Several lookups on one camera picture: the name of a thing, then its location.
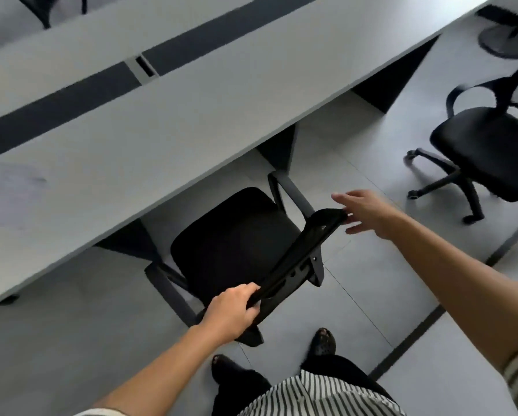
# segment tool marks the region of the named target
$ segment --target desk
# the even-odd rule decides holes
[[[124,0],[7,47],[0,116],[247,1]],[[0,155],[50,183],[29,227],[0,227],[0,299],[488,1],[314,0]]]

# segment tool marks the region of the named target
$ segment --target tabletop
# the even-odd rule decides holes
[[[250,0],[139,1],[1,50],[0,115]],[[488,1],[314,0],[0,155],[50,187],[26,228],[0,227],[0,299]]]

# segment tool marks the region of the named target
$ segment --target striped shirt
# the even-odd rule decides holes
[[[504,371],[518,409],[518,355]],[[392,400],[347,384],[340,379],[301,371],[273,386],[250,403],[239,416],[401,416],[403,410]],[[126,416],[111,409],[90,409],[76,416]]]

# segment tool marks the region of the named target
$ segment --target black office chair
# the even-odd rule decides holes
[[[475,87],[490,89],[496,97],[496,107],[475,107],[454,115],[457,97]],[[405,156],[408,164],[417,156],[425,157],[447,176],[420,190],[409,191],[408,198],[415,200],[449,183],[457,184],[471,206],[472,215],[463,217],[465,224],[484,218],[472,181],[506,201],[518,201],[518,118],[507,113],[510,106],[518,108],[514,93],[517,96],[518,70],[510,77],[452,90],[446,100],[448,119],[430,136],[432,145],[449,160],[421,148],[410,150]]]
[[[162,261],[145,269],[147,278],[180,319],[193,326],[211,300],[229,287],[255,282],[248,307],[261,301],[252,327],[238,341],[263,343],[257,328],[266,316],[306,280],[324,279],[320,245],[346,219],[341,209],[315,211],[283,171],[268,176],[274,201],[259,188],[245,188],[209,211],[174,240],[171,254],[182,274]],[[285,213],[279,185],[305,217],[301,232]],[[205,306],[196,314],[174,287],[197,297]]]
[[[49,29],[51,9],[58,0],[19,0],[23,5],[31,10],[35,16],[41,20],[44,29]],[[88,12],[88,0],[82,0],[82,14]]]

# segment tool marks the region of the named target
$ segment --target black sandal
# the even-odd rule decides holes
[[[311,340],[307,357],[330,354],[336,354],[336,339],[330,331],[325,328],[320,328]]]
[[[226,355],[216,354],[213,356],[211,361],[211,373],[217,384],[223,384],[226,380],[242,371],[245,371],[245,368],[239,366]]]

